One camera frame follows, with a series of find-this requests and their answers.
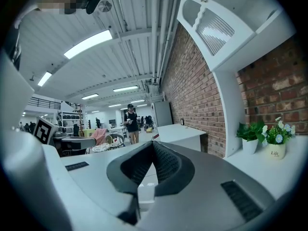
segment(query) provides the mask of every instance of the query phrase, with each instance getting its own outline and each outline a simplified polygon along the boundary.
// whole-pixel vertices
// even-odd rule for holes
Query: ceiling light
[[[50,76],[52,76],[52,74],[49,72],[46,72],[44,76],[42,77],[42,79],[40,79],[38,86],[42,87],[45,84],[45,82],[50,78]]]
[[[92,94],[92,95],[90,95],[90,96],[85,96],[85,97],[83,97],[82,99],[83,99],[83,100],[86,100],[86,99],[94,98],[94,97],[97,97],[97,96],[98,96],[98,94],[96,93],[96,94]]]
[[[108,107],[116,107],[116,106],[120,106],[120,104],[110,105]]]
[[[72,57],[87,50],[88,48],[91,48],[94,45],[97,45],[110,39],[112,39],[110,31],[103,31],[75,45],[73,48],[64,53],[64,56],[66,56],[68,59],[71,59]]]
[[[138,89],[138,86],[123,87],[123,88],[119,88],[119,89],[114,89],[114,91],[123,91],[123,90],[131,90],[131,89]]]
[[[144,102],[144,100],[132,101],[132,103]]]

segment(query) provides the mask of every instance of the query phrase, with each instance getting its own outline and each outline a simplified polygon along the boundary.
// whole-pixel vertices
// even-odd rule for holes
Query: black shirt
[[[133,112],[132,114],[130,112],[126,112],[124,115],[124,121],[127,121],[127,119],[132,120],[133,122],[131,124],[127,124],[127,130],[129,133],[138,131],[138,124],[137,124],[137,113]]]

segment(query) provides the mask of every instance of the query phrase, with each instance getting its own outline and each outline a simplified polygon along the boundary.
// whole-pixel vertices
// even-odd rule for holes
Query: white ceiling
[[[95,106],[149,100],[145,83],[149,84],[153,75],[151,0],[119,0],[119,10],[116,10],[117,6],[113,3],[116,0],[108,1],[112,8],[106,13],[96,8],[91,15],[85,11],[77,11],[72,15],[32,11],[25,16],[20,26],[20,73],[35,93]],[[172,4],[173,0],[170,0],[166,31]],[[160,50],[161,12],[160,1],[155,57]],[[172,25],[173,37],[177,24]],[[98,44],[70,60],[64,56],[74,45],[108,29],[113,36],[112,40]],[[37,84],[46,71],[52,72],[53,75],[43,87],[39,87]],[[130,85],[138,85],[140,88],[121,93],[113,92],[114,88]],[[81,99],[94,93],[99,96],[86,101]]]

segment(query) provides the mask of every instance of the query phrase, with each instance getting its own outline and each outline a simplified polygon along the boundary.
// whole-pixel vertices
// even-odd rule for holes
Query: black slot
[[[223,190],[232,200],[246,222],[262,213],[260,207],[234,181],[221,184]]]
[[[81,162],[81,163],[77,163],[77,164],[71,164],[71,165],[67,165],[65,166],[67,171],[71,171],[71,170],[74,170],[74,169],[78,169],[78,168],[81,168],[81,167],[85,167],[85,166],[88,166],[89,164],[87,162]]]

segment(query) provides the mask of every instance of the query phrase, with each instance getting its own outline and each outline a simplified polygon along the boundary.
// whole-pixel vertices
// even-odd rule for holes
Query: white cabinet
[[[255,37],[258,40],[253,42],[254,48],[264,50],[245,53],[251,62],[295,33],[276,0],[181,0],[178,20],[196,42],[211,71]],[[266,45],[269,33],[273,33],[272,43]],[[238,69],[239,66],[224,67],[233,72]]]

